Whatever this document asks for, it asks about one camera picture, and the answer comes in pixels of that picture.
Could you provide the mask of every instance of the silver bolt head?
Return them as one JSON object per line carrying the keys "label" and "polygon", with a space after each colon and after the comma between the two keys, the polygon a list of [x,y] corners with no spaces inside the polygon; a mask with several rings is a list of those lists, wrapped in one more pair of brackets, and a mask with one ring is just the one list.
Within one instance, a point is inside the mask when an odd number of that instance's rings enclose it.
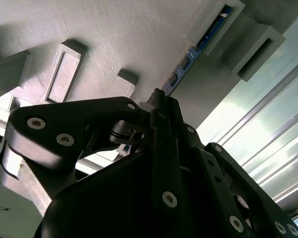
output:
{"label": "silver bolt head", "polygon": [[280,224],[279,222],[275,221],[275,226],[281,234],[285,235],[287,233],[285,227],[283,227],[283,225]]}
{"label": "silver bolt head", "polygon": [[40,118],[30,118],[26,123],[28,127],[35,130],[41,130],[46,126],[45,121]]}
{"label": "silver bolt head", "polygon": [[169,191],[165,191],[162,194],[162,200],[168,207],[171,208],[175,208],[178,205],[177,198],[174,196],[172,192]]}
{"label": "silver bolt head", "polygon": [[242,222],[236,216],[231,215],[229,217],[229,222],[237,232],[242,233],[244,231],[244,226]]}
{"label": "silver bolt head", "polygon": [[131,104],[131,103],[128,103],[127,106],[128,106],[130,109],[133,109],[133,110],[136,109],[135,105],[133,105],[133,104]]}
{"label": "silver bolt head", "polygon": [[74,145],[74,138],[69,135],[69,134],[66,134],[66,133],[62,133],[62,134],[59,134],[57,137],[56,137],[56,141],[60,144],[60,145],[63,145],[63,146],[72,146]]}
{"label": "silver bolt head", "polygon": [[219,147],[218,145],[215,146],[215,149],[216,149],[218,152],[220,152],[220,153],[222,153],[222,151],[223,151],[222,148]]}
{"label": "silver bolt head", "polygon": [[293,235],[298,237],[297,229],[292,224],[289,224],[289,223],[287,223],[287,226],[288,226],[289,230],[293,233]]}
{"label": "silver bolt head", "polygon": [[194,133],[194,129],[191,126],[188,126],[187,128],[189,132]]}

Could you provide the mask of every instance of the blue pcb strip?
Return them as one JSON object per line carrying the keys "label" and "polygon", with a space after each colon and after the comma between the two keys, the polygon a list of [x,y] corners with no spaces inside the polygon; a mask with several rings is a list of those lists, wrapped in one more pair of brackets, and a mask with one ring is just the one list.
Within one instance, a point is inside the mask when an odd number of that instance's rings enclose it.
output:
{"label": "blue pcb strip", "polygon": [[207,44],[212,40],[215,34],[218,32],[220,27],[223,25],[227,16],[232,12],[232,7],[226,5],[220,12],[218,17],[215,19],[213,24],[210,26],[206,34],[199,41],[197,46],[191,46],[187,51],[186,55],[182,58],[180,64],[177,66],[175,71],[169,77],[162,90],[166,96],[169,96],[175,87],[180,83],[184,75],[188,72],[189,68],[196,61],[198,56],[204,51]]}

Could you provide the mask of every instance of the rectangular recess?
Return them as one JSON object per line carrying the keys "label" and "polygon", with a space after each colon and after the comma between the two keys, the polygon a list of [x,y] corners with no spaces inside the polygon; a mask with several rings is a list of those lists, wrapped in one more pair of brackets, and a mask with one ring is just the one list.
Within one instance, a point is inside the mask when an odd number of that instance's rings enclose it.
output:
{"label": "rectangular recess", "polygon": [[72,40],[59,45],[42,93],[42,103],[65,102],[86,50],[84,45]]}
{"label": "rectangular recess", "polygon": [[269,47],[273,44],[273,40],[268,38],[252,55],[252,57],[246,62],[246,64],[241,68],[241,70],[237,73],[238,76],[243,78],[247,72],[257,64],[258,59],[260,59],[263,54],[269,49]]}

